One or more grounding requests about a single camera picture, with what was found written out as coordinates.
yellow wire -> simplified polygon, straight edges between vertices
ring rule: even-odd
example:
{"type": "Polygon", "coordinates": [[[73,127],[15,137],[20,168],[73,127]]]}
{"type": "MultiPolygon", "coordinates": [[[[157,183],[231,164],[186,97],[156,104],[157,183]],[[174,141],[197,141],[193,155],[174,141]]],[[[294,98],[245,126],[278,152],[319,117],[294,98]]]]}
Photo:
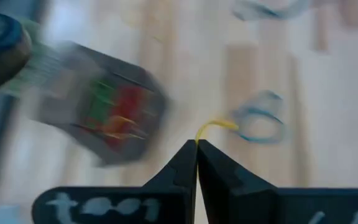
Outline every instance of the yellow wire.
{"type": "Polygon", "coordinates": [[[226,121],[223,119],[210,120],[206,124],[202,125],[202,127],[200,127],[199,130],[197,131],[196,138],[195,138],[197,146],[198,146],[198,141],[200,140],[201,135],[203,134],[205,129],[210,125],[218,125],[220,127],[224,127],[224,128],[227,128],[230,130],[235,130],[235,131],[237,131],[239,129],[238,125],[236,125],[235,123],[233,123],[231,121],[226,121]]]}

wooden floor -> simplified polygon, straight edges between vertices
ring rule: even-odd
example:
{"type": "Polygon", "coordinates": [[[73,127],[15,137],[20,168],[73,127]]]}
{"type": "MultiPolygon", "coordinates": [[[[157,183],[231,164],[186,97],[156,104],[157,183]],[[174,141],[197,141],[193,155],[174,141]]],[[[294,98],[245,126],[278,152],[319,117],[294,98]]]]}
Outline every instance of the wooden floor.
{"type": "MultiPolygon", "coordinates": [[[[34,198],[54,186],[142,185],[204,122],[266,89],[284,98],[284,142],[249,144],[219,128],[208,140],[277,186],[358,187],[358,0],[323,2],[282,22],[239,21],[232,4],[50,0],[48,45],[72,40],[145,67],[170,110],[143,161],[102,169],[65,133],[32,119],[39,91],[29,90],[4,142],[0,205],[20,205],[29,218],[34,198]]],[[[196,223],[207,223],[200,194],[196,206],[196,223]]]]}

